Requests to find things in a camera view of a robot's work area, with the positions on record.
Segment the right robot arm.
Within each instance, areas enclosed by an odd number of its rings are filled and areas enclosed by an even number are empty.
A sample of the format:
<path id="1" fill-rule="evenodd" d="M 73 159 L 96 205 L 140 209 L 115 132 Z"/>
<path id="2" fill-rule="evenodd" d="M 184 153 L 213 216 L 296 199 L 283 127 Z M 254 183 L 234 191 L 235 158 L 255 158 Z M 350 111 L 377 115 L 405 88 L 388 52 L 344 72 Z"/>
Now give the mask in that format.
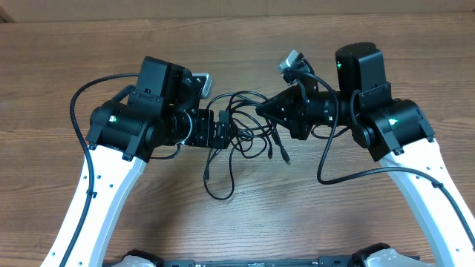
<path id="1" fill-rule="evenodd" d="M 401 191 L 437 266 L 474 264 L 474 216 L 455 186 L 422 109 L 392 97 L 382 52 L 371 42 L 335 52 L 338 90 L 315 75 L 304 55 L 278 66 L 288 87 L 256 112 L 305 140 L 312 129 L 344 126 Z"/>

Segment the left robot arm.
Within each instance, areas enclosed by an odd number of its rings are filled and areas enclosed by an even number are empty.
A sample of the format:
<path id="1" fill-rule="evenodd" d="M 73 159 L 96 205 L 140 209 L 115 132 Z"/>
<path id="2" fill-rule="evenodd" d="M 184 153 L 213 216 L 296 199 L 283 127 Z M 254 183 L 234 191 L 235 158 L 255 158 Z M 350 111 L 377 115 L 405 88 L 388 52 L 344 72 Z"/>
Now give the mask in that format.
<path id="1" fill-rule="evenodd" d="M 125 201 L 155 148 L 224 149 L 229 120 L 199 107 L 212 92 L 207 73 L 147 56 L 137 83 L 91 114 L 90 129 L 73 128 L 85 154 L 82 173 L 44 266 L 100 266 Z"/>

